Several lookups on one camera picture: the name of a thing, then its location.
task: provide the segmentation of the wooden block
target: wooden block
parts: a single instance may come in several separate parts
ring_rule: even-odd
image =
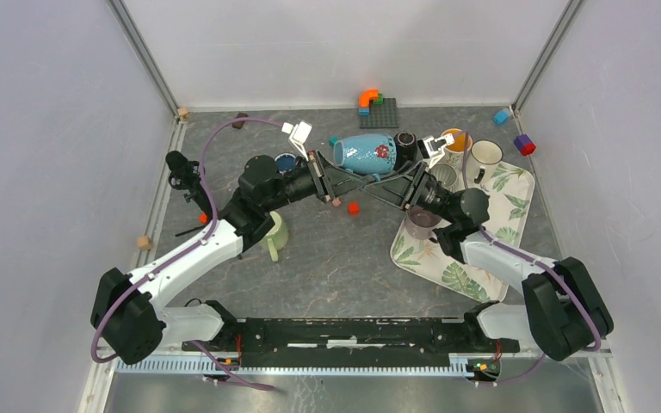
[[[234,119],[237,119],[237,118],[248,118],[248,117],[249,117],[249,115],[246,114],[245,112],[239,112],[239,113],[237,114],[237,116],[234,117]],[[234,129],[242,129],[242,126],[244,126],[244,122],[234,122],[234,123],[232,123],[232,127],[233,127]]]
[[[188,109],[179,108],[178,109],[178,117],[181,118],[181,120],[188,120]]]
[[[149,251],[153,249],[153,242],[151,237],[144,235],[143,237],[138,237],[138,249],[141,251]]]

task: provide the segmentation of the tray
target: tray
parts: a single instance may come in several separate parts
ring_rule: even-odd
[[[481,188],[490,196],[490,220],[485,228],[501,241],[519,246],[533,198],[535,179],[530,172],[500,163],[492,178]],[[444,219],[437,227],[449,225]],[[390,250],[398,267],[419,275],[479,302],[503,300],[508,285],[480,268],[457,262],[442,254],[439,245],[420,241],[407,233],[402,221]]]

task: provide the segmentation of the lego baseplate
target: lego baseplate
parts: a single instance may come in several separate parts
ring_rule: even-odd
[[[393,97],[385,97],[380,105],[370,105],[370,114],[359,115],[361,129],[389,129],[398,128],[397,100]]]

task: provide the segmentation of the small red block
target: small red block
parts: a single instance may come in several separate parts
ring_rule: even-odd
[[[349,203],[349,215],[358,215],[361,209],[358,206],[358,202]]]
[[[528,144],[523,146],[523,149],[521,149],[521,155],[527,157],[528,155],[534,153],[534,151],[535,151],[535,144]]]

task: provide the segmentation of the white wall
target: white wall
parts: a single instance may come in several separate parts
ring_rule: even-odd
[[[104,1],[0,2],[0,411],[74,411],[170,116]]]
[[[661,2],[585,3],[522,117],[563,251],[613,314],[630,407],[661,411]]]
[[[566,0],[126,0],[189,107],[510,103]]]

